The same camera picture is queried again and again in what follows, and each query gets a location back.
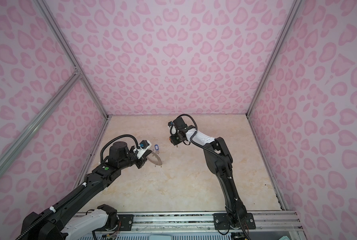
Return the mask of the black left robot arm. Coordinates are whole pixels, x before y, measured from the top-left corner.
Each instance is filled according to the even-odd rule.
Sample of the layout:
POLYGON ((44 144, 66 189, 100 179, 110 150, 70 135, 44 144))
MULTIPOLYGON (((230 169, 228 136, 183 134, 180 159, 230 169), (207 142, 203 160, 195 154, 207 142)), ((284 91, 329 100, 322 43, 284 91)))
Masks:
POLYGON ((141 169, 152 153, 148 140, 140 143, 132 135, 121 135, 110 140, 100 151, 100 164, 86 175, 82 184, 42 213, 25 217, 18 240, 65 240, 63 232, 72 217, 93 197, 106 189, 121 171, 133 165, 141 169))

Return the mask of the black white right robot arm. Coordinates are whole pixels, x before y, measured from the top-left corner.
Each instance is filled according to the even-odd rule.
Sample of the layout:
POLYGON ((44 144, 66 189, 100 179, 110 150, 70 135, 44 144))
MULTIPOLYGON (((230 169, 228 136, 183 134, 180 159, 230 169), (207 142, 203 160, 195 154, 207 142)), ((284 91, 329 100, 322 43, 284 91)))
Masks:
POLYGON ((192 144, 203 150, 205 162, 220 184, 226 210, 226 219, 233 229, 244 233, 256 229, 253 214, 248 213, 239 197, 233 174, 233 159, 223 138, 213 138, 198 130, 192 116, 182 114, 168 124, 170 142, 177 146, 181 143, 192 144))

